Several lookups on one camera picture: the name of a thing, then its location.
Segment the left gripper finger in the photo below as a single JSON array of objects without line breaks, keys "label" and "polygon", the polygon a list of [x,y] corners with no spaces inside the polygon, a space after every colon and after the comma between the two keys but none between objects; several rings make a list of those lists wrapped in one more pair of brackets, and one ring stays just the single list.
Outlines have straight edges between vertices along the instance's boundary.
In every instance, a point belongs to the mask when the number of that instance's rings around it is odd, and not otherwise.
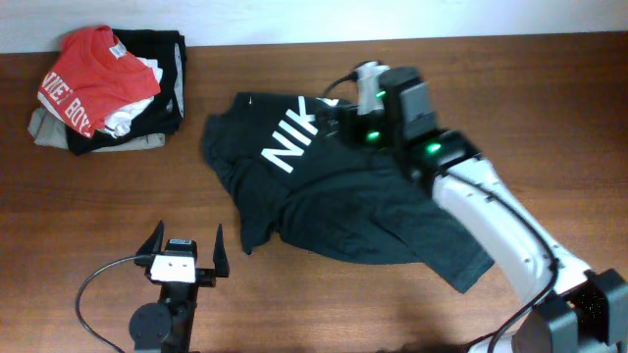
[{"label": "left gripper finger", "polygon": [[224,233],[222,225],[218,225],[215,237],[213,252],[213,263],[215,277],[228,277],[230,275],[230,264],[225,248]]},{"label": "left gripper finger", "polygon": [[143,242],[143,244],[135,252],[136,256],[157,255],[161,252],[165,225],[160,221],[151,235]]}]

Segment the dark green Nike t-shirt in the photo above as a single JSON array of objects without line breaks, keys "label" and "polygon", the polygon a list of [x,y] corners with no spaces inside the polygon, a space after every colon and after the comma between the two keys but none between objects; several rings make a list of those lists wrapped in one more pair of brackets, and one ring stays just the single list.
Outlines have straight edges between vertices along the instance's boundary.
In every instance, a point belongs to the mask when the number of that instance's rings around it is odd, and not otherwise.
[{"label": "dark green Nike t-shirt", "polygon": [[202,149],[239,213],[246,254],[273,234],[365,265],[426,265],[466,292],[493,259],[386,154],[352,148],[317,121],[329,98],[240,92],[209,117]]}]

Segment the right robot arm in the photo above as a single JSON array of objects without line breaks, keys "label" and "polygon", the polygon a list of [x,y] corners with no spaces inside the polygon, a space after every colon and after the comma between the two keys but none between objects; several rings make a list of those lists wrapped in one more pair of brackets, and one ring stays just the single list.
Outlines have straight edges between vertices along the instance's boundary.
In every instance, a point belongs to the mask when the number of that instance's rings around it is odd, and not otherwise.
[{"label": "right robot arm", "polygon": [[522,306],[467,352],[627,351],[627,281],[595,272],[516,199],[459,130],[440,125],[428,83],[413,67],[356,65],[342,81],[358,101],[319,115],[343,142],[385,151],[401,172],[471,233],[504,272]]}]

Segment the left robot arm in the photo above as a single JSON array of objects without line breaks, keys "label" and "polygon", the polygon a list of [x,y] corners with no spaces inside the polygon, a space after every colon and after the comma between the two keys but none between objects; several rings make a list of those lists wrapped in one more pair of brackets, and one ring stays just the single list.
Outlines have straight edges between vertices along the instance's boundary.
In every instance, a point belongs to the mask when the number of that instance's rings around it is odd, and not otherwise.
[{"label": "left robot arm", "polygon": [[159,298],[132,314],[129,333],[135,352],[187,352],[197,308],[198,290],[212,288],[230,275],[221,227],[217,228],[212,255],[214,267],[198,268],[197,243],[190,239],[164,239],[160,222],[136,251],[133,262],[160,287]]}]

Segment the white folded garment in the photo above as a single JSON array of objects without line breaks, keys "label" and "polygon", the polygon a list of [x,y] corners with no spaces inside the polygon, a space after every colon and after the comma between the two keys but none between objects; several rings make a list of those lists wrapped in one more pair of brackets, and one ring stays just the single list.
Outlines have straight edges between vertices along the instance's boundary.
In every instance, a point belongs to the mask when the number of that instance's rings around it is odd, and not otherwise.
[{"label": "white folded garment", "polygon": [[[138,57],[138,60],[146,67],[152,70],[154,78],[158,83],[161,82],[163,77],[163,70],[159,67],[156,59],[146,59]],[[140,101],[130,103],[106,117],[104,121],[104,128],[101,132],[107,133],[114,138],[122,137],[131,131],[132,121],[141,114],[154,100],[154,96],[151,96]]]}]

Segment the black folded garment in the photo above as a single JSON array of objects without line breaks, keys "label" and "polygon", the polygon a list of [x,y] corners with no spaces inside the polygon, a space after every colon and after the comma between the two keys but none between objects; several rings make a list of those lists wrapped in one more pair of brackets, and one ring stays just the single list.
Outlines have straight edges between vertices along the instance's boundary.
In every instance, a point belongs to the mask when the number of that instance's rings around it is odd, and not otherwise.
[{"label": "black folded garment", "polygon": [[180,128],[184,119],[184,83],[186,52],[184,36],[176,30],[116,29],[114,34],[136,57],[154,59],[163,71],[161,92],[131,122],[131,130],[122,137],[97,132],[82,137],[67,131],[68,149],[75,155],[89,152],[151,149],[163,145]]}]

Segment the beige folded garment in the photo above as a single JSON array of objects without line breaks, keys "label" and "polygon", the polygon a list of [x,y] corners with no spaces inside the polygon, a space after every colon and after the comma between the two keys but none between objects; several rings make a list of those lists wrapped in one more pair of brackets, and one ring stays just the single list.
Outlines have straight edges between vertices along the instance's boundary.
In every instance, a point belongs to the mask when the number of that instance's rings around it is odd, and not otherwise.
[{"label": "beige folded garment", "polygon": [[[36,145],[68,149],[66,126],[44,108],[36,108],[32,112],[27,131]],[[95,149],[95,152],[148,150],[163,147],[165,144],[165,134],[153,133],[119,145],[101,147]]]}]

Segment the red folded t-shirt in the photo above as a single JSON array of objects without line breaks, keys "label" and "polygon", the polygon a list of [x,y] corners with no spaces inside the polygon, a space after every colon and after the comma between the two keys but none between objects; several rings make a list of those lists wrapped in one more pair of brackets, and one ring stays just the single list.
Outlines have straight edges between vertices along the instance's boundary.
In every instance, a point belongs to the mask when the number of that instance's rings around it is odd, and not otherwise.
[{"label": "red folded t-shirt", "polygon": [[160,92],[153,70],[109,26],[98,25],[62,39],[60,56],[40,83],[37,99],[55,118],[90,138],[114,112]]}]

